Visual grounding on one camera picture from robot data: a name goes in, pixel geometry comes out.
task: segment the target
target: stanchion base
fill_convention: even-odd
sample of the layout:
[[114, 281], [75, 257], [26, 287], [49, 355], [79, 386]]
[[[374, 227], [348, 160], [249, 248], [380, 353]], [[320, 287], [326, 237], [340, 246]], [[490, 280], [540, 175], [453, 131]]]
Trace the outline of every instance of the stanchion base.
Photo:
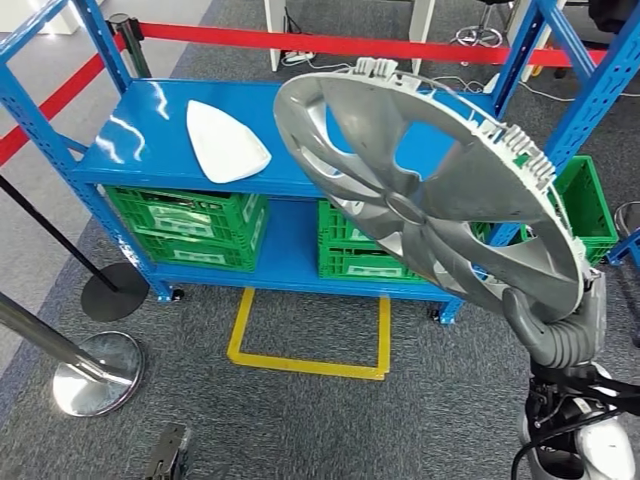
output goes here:
[[60, 410], [73, 417], [96, 417], [115, 410], [134, 394], [144, 370], [140, 345], [125, 333], [99, 333], [78, 347], [101, 364], [118, 369], [120, 376], [131, 383], [94, 382], [60, 364], [54, 376], [54, 399]]
[[131, 263], [115, 263], [101, 271], [118, 290], [112, 292], [100, 278], [91, 277], [80, 297], [82, 311], [91, 320], [125, 318], [137, 310], [149, 293], [149, 284]]

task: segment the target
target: gray carpet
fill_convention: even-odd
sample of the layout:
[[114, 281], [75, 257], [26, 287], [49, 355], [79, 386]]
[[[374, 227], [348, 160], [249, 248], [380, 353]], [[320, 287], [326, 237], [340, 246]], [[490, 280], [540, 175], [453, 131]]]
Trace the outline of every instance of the gray carpet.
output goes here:
[[[438, 2], [434, 35], [448, 37], [463, 14], [475, 18], [479, 2], [472, 2], [472, 13], [461, 12], [469, 3]], [[400, 38], [409, 19], [401, 2], [307, 0], [291, 8], [303, 28], [325, 33]], [[313, 28], [307, 27], [312, 18]], [[263, 22], [261, 3], [248, 0], [214, 2], [203, 20], [256, 28]], [[266, 52], [189, 46], [174, 76], [268, 80], [294, 73], [267, 68]], [[430, 75], [460, 71], [467, 79], [490, 76], [491, 68], [425, 67]], [[560, 95], [574, 88], [571, 79], [556, 83], [545, 74], [535, 84]], [[615, 105], [584, 148], [596, 159], [611, 205], [638, 194], [637, 172], [621, 173], [623, 166], [638, 168], [630, 134], [640, 121], [633, 115], [635, 101]], [[509, 116], [543, 140], [565, 107], [518, 91]], [[94, 221], [81, 248], [99, 265], [119, 258]], [[640, 352], [629, 338], [638, 320], [638, 274], [605, 270], [610, 325], [601, 361], [616, 378], [640, 383]], [[82, 313], [80, 291], [87, 279], [68, 264], [50, 296], [52, 323], [76, 340], [106, 328]], [[140, 478], [168, 421], [193, 428], [193, 479], [223, 478], [221, 469], [229, 467], [224, 478], [494, 480], [506, 478], [518, 449], [515, 418], [526, 393], [527, 358], [496, 316], [466, 305], [455, 326], [443, 328], [426, 320], [424, 303], [392, 301], [391, 371], [384, 382], [368, 382], [234, 366], [226, 349], [242, 291], [186, 290], [183, 302], [149, 299], [113, 325], [140, 340], [148, 371], [131, 403], [104, 418], [58, 413], [51, 400], [54, 363], [21, 349], [16, 368], [26, 378], [15, 377], [15, 396], [5, 402], [0, 479]], [[372, 299], [259, 291], [242, 349], [372, 365], [376, 317]], [[621, 421], [632, 444], [640, 445], [638, 419]]]

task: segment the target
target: hubcap center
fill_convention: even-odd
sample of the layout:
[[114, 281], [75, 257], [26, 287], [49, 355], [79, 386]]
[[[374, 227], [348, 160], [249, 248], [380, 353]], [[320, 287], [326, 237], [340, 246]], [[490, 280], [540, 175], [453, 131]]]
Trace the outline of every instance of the hubcap center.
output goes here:
[[400, 195], [399, 193], [389, 193], [385, 201], [389, 208], [395, 212], [396, 215], [414, 225], [423, 225], [425, 223], [424, 216], [418, 207], [408, 198]]

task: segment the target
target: yellow floor tape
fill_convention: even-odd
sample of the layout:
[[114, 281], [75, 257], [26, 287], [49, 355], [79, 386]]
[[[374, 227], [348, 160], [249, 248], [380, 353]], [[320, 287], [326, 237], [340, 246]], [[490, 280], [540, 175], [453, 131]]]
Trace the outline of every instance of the yellow floor tape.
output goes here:
[[232, 362], [247, 367], [269, 368], [272, 370], [286, 370], [289, 372], [315, 373], [317, 375], [333, 375], [337, 377], [362, 378], [366, 380], [383, 380], [389, 373], [391, 361], [391, 301], [388, 297], [380, 297], [378, 315], [378, 364], [376, 367], [359, 365], [345, 365], [340, 363], [314, 362], [310, 360], [296, 360], [293, 358], [275, 357], [242, 353], [240, 346], [251, 311], [255, 289], [247, 287], [240, 301], [240, 308], [235, 316], [235, 324], [231, 333], [231, 339], [226, 355]]

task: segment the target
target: red barrier tape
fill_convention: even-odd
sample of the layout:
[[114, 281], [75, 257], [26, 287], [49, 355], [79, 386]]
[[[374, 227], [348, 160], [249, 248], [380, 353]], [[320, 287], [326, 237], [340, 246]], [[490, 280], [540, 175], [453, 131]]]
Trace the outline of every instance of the red barrier tape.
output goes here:
[[[115, 44], [121, 52], [125, 48], [125, 42], [120, 35], [115, 37]], [[97, 53], [94, 55], [89, 61], [72, 75], [69, 80], [54, 92], [51, 97], [45, 100], [40, 105], [40, 111], [47, 120], [55, 117], [68, 103], [73, 100], [76, 95], [84, 90], [85, 87], [90, 84], [93, 79], [96, 78], [103, 68], [104, 64], [100, 55]], [[29, 138], [20, 126], [14, 128], [0, 140], [0, 167], [7, 163], [7, 161], [24, 146], [28, 140]]]
[[[464, 47], [441, 43], [414, 43], [402, 40], [336, 37], [329, 35], [297, 35], [269, 33], [217, 27], [164, 25], [140, 23], [145, 37], [184, 42], [208, 43], [245, 48], [277, 48], [334, 55], [362, 55], [384, 58], [422, 58], [443, 63], [469, 62], [503, 64], [509, 48]], [[599, 63], [606, 52], [590, 51], [594, 62]], [[562, 50], [535, 50], [531, 65], [570, 67], [571, 62]]]

